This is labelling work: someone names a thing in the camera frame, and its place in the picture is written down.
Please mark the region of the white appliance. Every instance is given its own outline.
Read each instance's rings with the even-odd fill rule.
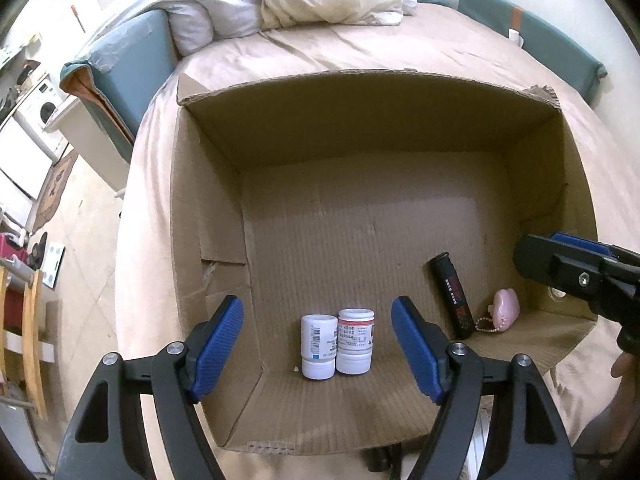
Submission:
[[[27,195],[37,200],[50,168],[51,159],[20,124],[9,117],[0,130],[0,170]]]
[[[4,207],[6,214],[21,227],[27,225],[33,200],[26,196],[2,171],[0,171],[0,206]]]
[[[59,130],[46,132],[44,126],[61,104],[62,98],[53,83],[43,79],[18,105],[14,114],[18,124],[53,163],[60,160],[68,142]]]

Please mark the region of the pink heart-shaped keychain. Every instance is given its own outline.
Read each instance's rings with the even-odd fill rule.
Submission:
[[[520,303],[516,291],[512,288],[501,288],[494,296],[494,304],[489,305],[491,317],[481,317],[476,321],[476,330],[480,332],[504,332],[520,315]],[[489,321],[494,328],[479,328],[481,321]]]

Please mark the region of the wooden stick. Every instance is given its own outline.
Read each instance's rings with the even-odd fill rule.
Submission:
[[[4,267],[0,267],[0,337],[4,338],[4,295],[6,293],[6,279],[9,273]],[[0,374],[2,374],[2,382],[7,382],[6,363],[4,362],[4,341],[0,348]]]
[[[40,344],[38,342],[38,303],[42,290],[42,271],[36,270],[31,286],[24,287],[22,308],[22,364],[24,381],[27,384],[27,396],[34,404],[36,414],[47,420],[47,408],[44,402],[42,376],[40,374]]]

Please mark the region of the blue gripper pad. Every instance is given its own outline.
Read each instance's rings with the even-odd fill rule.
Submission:
[[[222,368],[225,367],[226,360],[242,328],[244,319],[242,301],[235,296],[228,296],[227,299],[230,300],[230,304],[220,317],[209,339],[204,343],[196,360],[195,378],[190,392],[198,402],[216,387]]]
[[[578,238],[578,237],[567,235],[564,233],[554,233],[551,239],[555,242],[561,242],[563,244],[578,247],[579,249],[585,249],[587,251],[591,251],[592,253],[602,254],[602,256],[611,257],[611,249],[609,248],[608,245],[605,245],[605,244],[591,242],[590,240],[585,240],[584,238]]]
[[[443,384],[448,380],[446,348],[449,340],[438,326],[427,323],[418,313],[414,304],[406,296],[397,298],[391,306],[391,324],[398,342],[409,363],[415,382],[421,393],[429,396],[431,402],[441,404],[445,390]],[[433,336],[430,344],[424,338],[423,331]]]

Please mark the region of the pill bottle label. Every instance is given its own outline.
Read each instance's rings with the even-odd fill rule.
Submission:
[[[373,347],[373,320],[338,321],[338,344],[345,350],[368,350]]]
[[[324,334],[318,325],[309,325],[309,353],[312,359],[327,359],[335,357],[337,353],[338,329],[331,334]]]

